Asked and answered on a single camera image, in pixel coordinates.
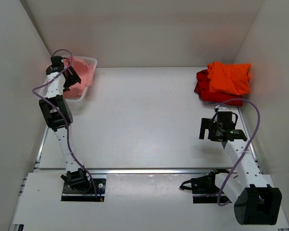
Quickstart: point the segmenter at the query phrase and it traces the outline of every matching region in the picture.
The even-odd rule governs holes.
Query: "black mounting plate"
[[[94,178],[93,180],[96,186],[97,199],[95,198],[93,187],[91,187],[87,192],[79,192],[76,189],[71,189],[68,184],[64,182],[61,201],[103,202],[105,200],[106,179]]]

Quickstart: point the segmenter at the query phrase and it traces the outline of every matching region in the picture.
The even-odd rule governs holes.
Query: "plastic basket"
[[[78,57],[80,59],[83,59],[88,65],[93,65],[93,76],[94,76],[94,72],[95,72],[95,69],[96,69],[96,65],[97,65],[97,60],[94,59],[94,58],[89,58],[89,57],[84,57],[84,56],[75,56],[75,57]],[[66,99],[66,102],[67,103],[82,103],[82,101],[84,100],[86,94],[87,94],[87,91],[88,91],[88,88],[90,86],[86,86],[86,88],[83,90],[83,93],[80,97],[75,97],[75,98],[70,98],[70,99]]]

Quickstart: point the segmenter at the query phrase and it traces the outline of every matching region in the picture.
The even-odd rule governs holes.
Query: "white wall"
[[[99,67],[232,63],[263,0],[22,0],[53,52]]]
[[[31,89],[49,53],[18,0],[0,0],[0,231],[8,230],[45,123]]]
[[[289,220],[289,0],[266,0],[255,19],[235,63],[251,62],[249,99],[262,120],[255,147],[265,173],[273,176],[283,194]],[[256,113],[243,108],[249,131]]]

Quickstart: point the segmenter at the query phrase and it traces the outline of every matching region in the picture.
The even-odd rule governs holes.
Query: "red cloth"
[[[199,95],[199,98],[205,102],[216,102],[222,103],[226,100],[242,98],[241,95],[229,95],[225,93],[213,93],[209,92],[209,84],[210,80],[208,79],[208,70],[203,70],[197,73],[197,84],[194,92]],[[231,102],[226,103],[227,105],[232,106],[243,106],[242,100],[233,100]]]

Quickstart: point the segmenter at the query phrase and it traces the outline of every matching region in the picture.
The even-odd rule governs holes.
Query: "white floor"
[[[63,173],[30,173],[15,214],[23,231],[277,231],[289,228],[282,208],[275,226],[241,226],[233,204],[193,204],[178,187],[191,175],[107,175],[105,202],[61,202]]]
[[[220,143],[199,139],[201,118],[214,115],[194,93],[203,69],[97,68],[83,108],[72,111],[77,157],[87,168],[231,167]],[[50,130],[40,168],[65,168],[61,153]]]

